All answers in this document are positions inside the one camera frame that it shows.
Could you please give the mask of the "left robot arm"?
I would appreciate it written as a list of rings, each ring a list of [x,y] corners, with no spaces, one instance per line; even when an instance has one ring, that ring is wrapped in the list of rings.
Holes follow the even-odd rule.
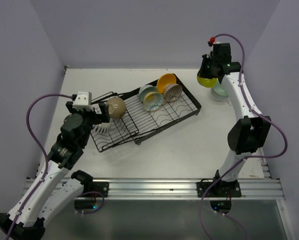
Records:
[[[94,127],[110,125],[108,107],[100,102],[100,114],[89,104],[68,101],[70,114],[64,119],[56,143],[44,155],[42,171],[19,202],[7,213],[0,213],[0,229],[6,239],[40,240],[50,220],[76,197],[101,197],[94,188],[93,177],[77,170],[64,186],[55,191],[63,177],[73,168],[88,143]]]

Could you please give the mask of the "white ribbed bowl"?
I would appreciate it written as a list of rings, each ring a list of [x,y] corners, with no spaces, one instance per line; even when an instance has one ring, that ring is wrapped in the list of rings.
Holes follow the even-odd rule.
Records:
[[[229,100],[229,96],[224,96],[224,95],[221,95],[217,92],[215,92],[213,89],[211,89],[211,95],[212,97],[216,100],[216,101],[219,101],[219,102],[226,102]]]

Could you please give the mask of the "lime yellow bowl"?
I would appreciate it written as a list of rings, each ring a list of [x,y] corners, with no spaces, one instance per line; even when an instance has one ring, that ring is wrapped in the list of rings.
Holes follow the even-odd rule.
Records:
[[[196,79],[197,82],[205,88],[213,88],[218,82],[217,78],[204,78],[198,75],[196,76]]]

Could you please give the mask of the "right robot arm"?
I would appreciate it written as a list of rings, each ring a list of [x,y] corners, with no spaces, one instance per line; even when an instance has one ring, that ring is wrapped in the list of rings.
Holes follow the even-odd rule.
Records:
[[[202,56],[198,77],[216,79],[227,92],[234,109],[236,123],[227,134],[229,152],[223,165],[216,171],[213,182],[198,183],[202,197],[227,197],[238,187],[238,176],[247,158],[264,146],[271,124],[270,117],[261,112],[245,83],[243,67],[232,61],[229,43],[209,41],[210,50]]]

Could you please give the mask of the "white blue striped bowl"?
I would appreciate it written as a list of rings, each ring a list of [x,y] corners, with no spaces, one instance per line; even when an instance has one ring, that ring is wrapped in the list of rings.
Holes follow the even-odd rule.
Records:
[[[111,122],[103,122],[96,124],[93,128],[93,132],[96,134],[106,134],[111,128]]]

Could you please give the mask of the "light green bowl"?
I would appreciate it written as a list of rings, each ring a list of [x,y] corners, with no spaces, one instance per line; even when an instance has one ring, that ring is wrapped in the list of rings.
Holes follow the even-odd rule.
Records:
[[[222,97],[222,98],[228,98],[229,97],[227,91],[225,90],[225,88],[220,83],[213,86],[211,90],[218,97]]]

